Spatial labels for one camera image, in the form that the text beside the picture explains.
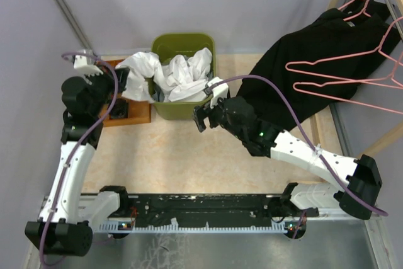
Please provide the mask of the white shirt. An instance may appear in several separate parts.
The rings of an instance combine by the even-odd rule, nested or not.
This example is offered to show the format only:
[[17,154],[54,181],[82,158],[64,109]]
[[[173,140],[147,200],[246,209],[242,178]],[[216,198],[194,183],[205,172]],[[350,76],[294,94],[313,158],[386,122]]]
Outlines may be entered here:
[[137,52],[120,63],[128,65],[135,85],[130,89],[135,101],[154,103],[152,94],[157,84],[168,102],[199,102],[206,99],[203,92],[209,77],[212,53],[204,48],[194,56],[175,55],[167,64],[152,52]]

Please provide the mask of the black shirt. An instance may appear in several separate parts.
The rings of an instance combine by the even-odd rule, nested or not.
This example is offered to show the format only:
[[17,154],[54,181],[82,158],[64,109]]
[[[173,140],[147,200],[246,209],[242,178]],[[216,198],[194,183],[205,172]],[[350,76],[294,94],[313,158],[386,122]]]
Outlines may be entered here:
[[300,122],[332,103],[327,95],[350,99],[359,84],[340,78],[370,77],[391,54],[400,35],[389,28],[390,11],[374,0],[356,0],[340,11],[322,13],[312,24],[281,37],[257,62],[253,75],[269,79],[284,94]]

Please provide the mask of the pink hanger of white shirt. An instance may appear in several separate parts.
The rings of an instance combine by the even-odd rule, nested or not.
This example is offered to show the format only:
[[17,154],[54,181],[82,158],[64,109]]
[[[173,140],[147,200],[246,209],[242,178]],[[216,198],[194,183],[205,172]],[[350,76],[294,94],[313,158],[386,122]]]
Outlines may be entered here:
[[[315,66],[308,66],[305,64],[291,65],[292,69],[302,70],[302,71],[312,71],[320,74],[330,74],[333,76],[341,76],[350,79],[365,79],[370,78],[369,76],[382,64],[386,58],[383,54],[390,56],[383,51],[383,46],[385,42],[389,39],[390,32],[394,29],[394,25],[400,21],[402,18],[391,22],[387,25],[387,29],[382,32],[382,37],[373,43],[374,48],[366,50],[364,52],[356,52],[352,55],[351,59],[341,59],[338,61],[333,61],[329,63],[321,63]],[[316,81],[318,83],[323,82],[323,79],[314,79],[312,76],[312,82]]]

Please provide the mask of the pink hanger of grey shirt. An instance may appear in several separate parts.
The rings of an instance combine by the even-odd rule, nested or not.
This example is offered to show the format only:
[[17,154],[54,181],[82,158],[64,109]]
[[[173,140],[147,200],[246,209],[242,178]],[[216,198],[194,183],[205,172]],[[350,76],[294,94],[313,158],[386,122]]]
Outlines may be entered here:
[[297,64],[305,64],[308,66],[315,66],[321,63],[329,63],[333,61],[338,61],[341,59],[351,59],[353,58],[352,55],[344,55],[339,57],[331,57],[326,59],[319,59],[315,62],[308,62],[308,61],[297,61],[297,62],[289,62],[286,64],[286,70],[290,72],[294,72],[297,74],[304,74],[308,76],[312,76],[314,79],[321,78],[323,82],[318,83],[316,81],[297,81],[293,83],[292,88],[299,93],[309,94],[316,97],[326,98],[333,101],[339,102],[348,102],[356,105],[362,105],[370,108],[375,108],[377,110],[396,113],[401,115],[402,112],[398,110],[393,110],[390,108],[385,108],[382,106],[373,105],[370,103],[363,103],[360,101],[355,101],[352,99],[354,94],[357,92],[357,89],[362,85],[371,85],[371,86],[380,86],[384,88],[391,88],[391,89],[402,89],[402,83],[395,79],[395,73],[397,68],[402,65],[402,57],[395,60],[394,58],[383,54],[386,59],[390,59],[394,62],[394,66],[392,71],[387,74],[385,77],[381,78],[365,78],[365,79],[350,79],[341,76],[333,76],[330,74],[320,74],[317,72],[312,71],[302,71],[297,69],[292,69],[291,65]]

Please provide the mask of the grey shirt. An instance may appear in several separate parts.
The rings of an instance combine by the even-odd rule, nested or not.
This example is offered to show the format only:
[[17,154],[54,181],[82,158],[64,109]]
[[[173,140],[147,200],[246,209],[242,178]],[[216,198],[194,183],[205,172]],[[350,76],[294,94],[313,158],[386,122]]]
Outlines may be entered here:
[[155,102],[160,102],[160,103],[168,102],[168,99],[167,99],[164,91],[157,84],[154,85],[154,92],[152,94],[152,97]]

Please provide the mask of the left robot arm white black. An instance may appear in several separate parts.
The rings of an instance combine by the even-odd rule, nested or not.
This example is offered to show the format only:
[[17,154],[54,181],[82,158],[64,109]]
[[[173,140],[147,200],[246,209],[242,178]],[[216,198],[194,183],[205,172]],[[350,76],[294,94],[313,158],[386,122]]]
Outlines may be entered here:
[[90,205],[79,209],[81,189],[103,129],[104,106],[123,92],[129,70],[70,77],[62,84],[64,126],[60,162],[54,183],[36,221],[27,222],[25,235],[40,256],[84,256],[93,234],[111,215],[122,217],[131,209],[125,187],[104,186]]

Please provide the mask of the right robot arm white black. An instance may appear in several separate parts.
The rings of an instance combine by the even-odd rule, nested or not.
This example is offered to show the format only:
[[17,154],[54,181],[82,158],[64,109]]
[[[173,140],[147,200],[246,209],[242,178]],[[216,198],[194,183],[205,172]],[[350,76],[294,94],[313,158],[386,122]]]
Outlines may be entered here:
[[305,169],[336,187],[333,198],[347,214],[368,220],[372,214],[385,216],[376,207],[382,179],[374,158],[359,159],[327,152],[306,143],[281,127],[258,118],[243,98],[219,98],[215,105],[196,106],[193,120],[200,132],[205,121],[210,128],[222,127],[242,142],[250,155],[283,161]]

